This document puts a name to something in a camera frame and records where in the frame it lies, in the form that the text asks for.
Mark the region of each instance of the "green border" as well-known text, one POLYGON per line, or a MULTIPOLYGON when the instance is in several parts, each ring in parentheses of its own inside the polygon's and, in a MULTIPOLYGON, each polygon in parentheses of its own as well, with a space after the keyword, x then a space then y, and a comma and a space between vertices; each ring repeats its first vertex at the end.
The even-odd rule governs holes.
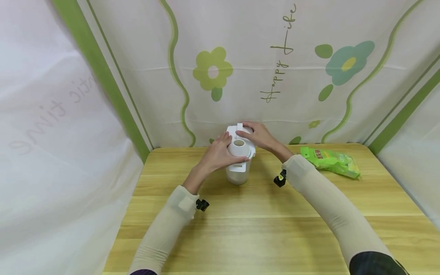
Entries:
POLYGON ((408 89, 408 91, 399 99, 399 101, 394 105, 394 107, 388 112, 388 114, 382 119, 382 121, 379 123, 379 125, 371 132, 371 134, 367 137, 367 139, 363 142, 366 144, 368 140, 374 135, 374 133, 379 129, 382 124, 384 124, 385 120, 394 112, 394 110, 399 106, 402 101, 408 96, 408 94, 414 89, 414 87, 422 80, 423 77, 431 70, 431 68, 437 63, 437 61, 440 59, 440 55, 437 56, 437 58, 434 59, 434 61, 428 66, 428 68, 419 76, 419 78, 414 82, 414 84, 411 85, 411 87, 408 89))
POLYGON ((330 131, 328 131, 327 133, 325 133, 321 139, 321 143, 325 143, 326 139, 328 138, 328 136, 330 136, 331 134, 339 131, 348 121, 348 118, 351 116, 352 114, 352 98, 354 96, 354 94, 362 87, 364 86, 368 81, 370 81, 371 79, 373 79, 373 77, 375 77, 379 71, 383 68, 383 65, 386 63, 386 61, 388 60, 388 57, 391 54, 391 49, 394 45, 394 40, 395 40, 395 36, 397 34, 397 31, 400 28, 400 25, 405 21, 406 17, 424 0, 418 0, 417 2, 415 2, 401 17, 400 19, 397 21, 396 25, 394 26, 394 28, 392 29, 389 38, 388 38, 388 44, 387 47, 385 49, 385 52, 381 58, 381 60, 379 60, 379 63, 376 65, 376 67, 373 69, 373 71, 361 82, 359 83, 359 85, 357 85, 353 91, 348 95, 347 97, 347 109, 345 111, 345 114, 341 120, 341 122, 339 122, 338 125, 336 125, 335 128, 331 129, 330 131))
POLYGON ((169 42, 169 47, 168 47, 168 64, 174 81, 176 82, 177 86, 179 86, 180 89, 183 91, 183 95, 185 96, 185 103, 183 104, 182 110, 180 111, 180 120, 182 121, 183 128, 191 136, 192 142, 190 147, 193 147, 196 138, 194 133, 188 128, 187 123, 185 121, 185 112, 188 108, 188 105, 190 104, 190 96, 185 86, 183 85, 182 81, 180 81, 179 75, 177 74, 176 71, 176 66, 174 64, 174 49, 176 48, 177 40, 179 39, 179 28, 177 27, 176 17, 174 16, 174 13, 170 8, 170 6, 168 5, 168 3, 166 2, 166 0, 159 0, 159 2, 165 9, 171 23, 171 40, 169 42))
POLYGON ((430 92, 440 82, 440 69, 423 85, 423 87, 411 98, 402 110, 393 118, 393 120, 383 129, 383 131, 374 139, 368 147, 373 154, 377 155, 393 136, 402 128, 403 124, 413 114, 417 107, 430 94, 430 92))
POLYGON ((148 150, 148 146, 122 97, 78 2, 76 0, 52 0, 52 2, 121 118, 142 161, 145 162, 150 150, 148 150))
POLYGON ((93 9, 92 4, 90 3, 90 0, 86 0, 86 2, 87 2, 87 4, 88 4, 88 7, 90 8, 90 11, 92 12, 92 15, 93 15, 93 18, 94 18, 95 21, 96 21, 96 24, 98 25, 99 31, 101 32, 101 35, 103 36, 103 39, 104 39, 104 41, 105 41, 105 43, 106 43, 106 46, 107 46, 107 48, 109 49, 109 52, 110 52, 111 58, 113 59, 113 62, 114 62, 114 64, 116 65, 116 69, 117 69, 119 75, 121 76, 122 82, 124 83, 125 90, 127 91, 128 96, 130 97, 130 100, 131 100, 131 102, 132 102, 132 105, 133 105, 133 107, 135 108, 136 114, 137 114, 137 116, 138 116, 138 118, 139 118, 139 121, 140 121, 140 123, 141 123, 141 125, 142 125, 142 128, 143 128, 143 130, 144 130, 144 132, 145 132, 145 135, 146 135, 147 138, 148 138, 148 142, 150 143, 151 148, 154 148, 154 146, 153 146, 153 144, 152 144, 152 142, 151 142, 150 136, 148 135, 147 129, 145 128, 145 125, 144 125, 144 123, 143 123, 143 121, 142 121, 142 118, 141 118, 141 116, 140 116, 140 114, 139 114, 138 108, 136 107, 135 101, 133 100, 132 94, 130 93, 130 90, 129 90, 129 88, 128 88, 127 83, 125 82, 124 75, 122 74, 122 71, 121 71, 121 69, 119 68, 119 65, 118 65, 118 63, 117 63, 117 61, 116 61, 116 58, 115 58, 115 56, 114 56, 114 54, 113 54, 113 51, 111 50, 110 44, 109 44, 109 42, 108 42, 108 40, 107 40, 107 37, 106 37, 106 35, 104 34, 104 31, 103 31, 103 29, 102 29, 102 27, 101 27, 101 24, 99 23, 98 17, 97 17, 96 14, 95 14, 95 10, 93 9))

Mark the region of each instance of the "green snack bag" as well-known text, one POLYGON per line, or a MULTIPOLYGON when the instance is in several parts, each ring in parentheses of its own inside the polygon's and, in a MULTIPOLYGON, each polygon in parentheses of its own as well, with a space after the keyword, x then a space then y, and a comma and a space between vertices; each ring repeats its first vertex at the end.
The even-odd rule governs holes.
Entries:
POLYGON ((301 155, 318 169, 324 169, 353 179, 360 175, 354 159, 348 155, 310 147, 301 147, 301 155))

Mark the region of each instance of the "wood grain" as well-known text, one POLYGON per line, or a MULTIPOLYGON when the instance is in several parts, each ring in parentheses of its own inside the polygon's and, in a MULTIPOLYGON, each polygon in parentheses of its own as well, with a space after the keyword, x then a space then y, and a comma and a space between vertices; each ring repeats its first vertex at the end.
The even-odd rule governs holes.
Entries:
MULTIPOLYGON (((440 234, 379 160, 361 144, 311 145, 353 156, 358 180, 323 172, 359 208, 413 275, 440 274, 440 234)), ((299 145, 291 145, 299 151, 299 145)), ((160 148, 148 156, 103 275, 126 274, 140 240, 205 148, 160 148)), ((257 150, 247 183, 213 173, 200 190, 211 206, 197 212, 163 274, 348 274, 338 243, 315 210, 288 184, 272 181, 281 164, 257 150)))

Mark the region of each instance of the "beige arm sleeve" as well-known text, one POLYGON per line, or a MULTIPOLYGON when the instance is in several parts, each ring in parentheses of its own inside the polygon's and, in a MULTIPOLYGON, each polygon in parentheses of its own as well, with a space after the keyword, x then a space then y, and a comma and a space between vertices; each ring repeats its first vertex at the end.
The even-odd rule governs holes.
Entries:
POLYGON ((392 257, 362 213, 310 162, 294 155, 282 168, 290 185, 304 196, 336 236, 347 266, 360 252, 377 251, 392 257))
POLYGON ((192 195, 183 186, 176 187, 145 233, 128 274, 149 269, 160 275, 180 232, 194 218, 197 199, 198 195, 192 195))

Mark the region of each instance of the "hand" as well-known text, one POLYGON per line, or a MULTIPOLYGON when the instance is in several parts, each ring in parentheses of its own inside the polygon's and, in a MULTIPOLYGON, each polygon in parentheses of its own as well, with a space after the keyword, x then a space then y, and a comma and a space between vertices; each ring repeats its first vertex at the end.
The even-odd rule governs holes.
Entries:
POLYGON ((249 134, 244 131, 237 131, 236 134, 245 139, 249 139, 260 148, 270 151, 279 143, 262 123, 243 121, 243 126, 252 128, 253 133, 249 134))
POLYGON ((227 150, 232 141, 228 132, 220 134, 206 149, 200 162, 194 166, 182 186, 191 194, 197 194, 206 177, 217 169, 248 161, 247 157, 234 157, 227 150))
POLYGON ((244 131, 235 132, 240 137, 249 139, 255 145, 274 154, 282 163, 286 162, 294 154, 282 143, 277 141, 268 131, 266 126, 258 122, 243 121, 243 126, 252 128, 253 133, 244 131))
POLYGON ((217 169, 248 161, 247 157, 234 157, 227 150, 232 141, 232 136, 228 132, 221 133, 216 140, 206 149, 205 154, 200 160, 200 166, 206 171, 214 172, 217 169))

